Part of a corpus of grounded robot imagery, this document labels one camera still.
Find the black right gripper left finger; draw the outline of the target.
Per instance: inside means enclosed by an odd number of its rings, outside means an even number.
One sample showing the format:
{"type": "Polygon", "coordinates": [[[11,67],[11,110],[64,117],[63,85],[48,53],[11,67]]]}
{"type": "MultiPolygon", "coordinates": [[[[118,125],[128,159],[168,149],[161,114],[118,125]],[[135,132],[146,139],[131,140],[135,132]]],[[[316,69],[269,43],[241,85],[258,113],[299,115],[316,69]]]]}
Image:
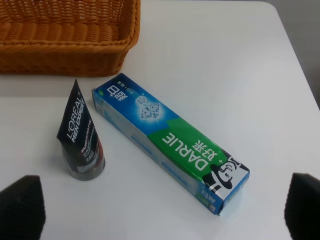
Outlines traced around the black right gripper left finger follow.
{"type": "Polygon", "coordinates": [[[38,175],[25,175],[0,192],[2,240],[39,240],[45,222],[45,202],[38,175]]]}

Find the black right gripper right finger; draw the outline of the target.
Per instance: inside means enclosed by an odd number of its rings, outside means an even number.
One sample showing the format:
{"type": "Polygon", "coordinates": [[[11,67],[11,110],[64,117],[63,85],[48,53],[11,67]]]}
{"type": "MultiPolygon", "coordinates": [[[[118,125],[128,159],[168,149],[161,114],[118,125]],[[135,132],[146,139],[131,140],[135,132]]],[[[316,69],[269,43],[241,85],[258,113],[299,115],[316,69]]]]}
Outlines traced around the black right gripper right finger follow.
{"type": "Polygon", "coordinates": [[[320,238],[320,180],[293,173],[284,208],[284,220],[293,240],[320,238]]]}

